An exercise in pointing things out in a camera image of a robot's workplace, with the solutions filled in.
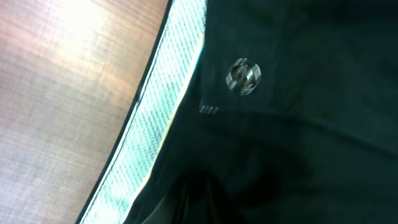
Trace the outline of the black t-shirt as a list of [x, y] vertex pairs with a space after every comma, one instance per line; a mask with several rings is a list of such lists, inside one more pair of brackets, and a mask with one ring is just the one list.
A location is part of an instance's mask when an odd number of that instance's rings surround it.
[[245, 223], [397, 222], [397, 2], [169, 1], [78, 223], [142, 223], [206, 179]]

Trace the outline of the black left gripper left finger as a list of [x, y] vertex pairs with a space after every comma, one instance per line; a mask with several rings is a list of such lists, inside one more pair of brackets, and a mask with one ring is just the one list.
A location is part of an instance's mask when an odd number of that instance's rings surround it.
[[188, 184], [175, 184], [142, 224], [186, 224], [188, 203]]

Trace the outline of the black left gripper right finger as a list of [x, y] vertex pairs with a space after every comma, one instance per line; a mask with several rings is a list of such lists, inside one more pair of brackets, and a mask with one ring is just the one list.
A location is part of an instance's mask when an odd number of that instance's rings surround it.
[[208, 224], [245, 224], [246, 220], [219, 182], [207, 178], [205, 195]]

